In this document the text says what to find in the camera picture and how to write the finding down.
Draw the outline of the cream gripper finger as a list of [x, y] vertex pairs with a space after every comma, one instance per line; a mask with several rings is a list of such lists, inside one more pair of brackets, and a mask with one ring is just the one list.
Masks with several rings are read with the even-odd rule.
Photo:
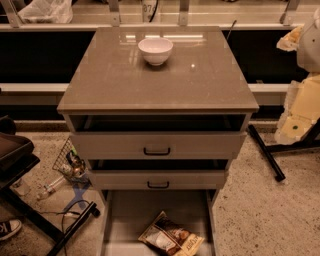
[[296, 51], [298, 49], [302, 29], [303, 26], [298, 26], [291, 30], [284, 37], [280, 38], [276, 44], [276, 47], [287, 52]]

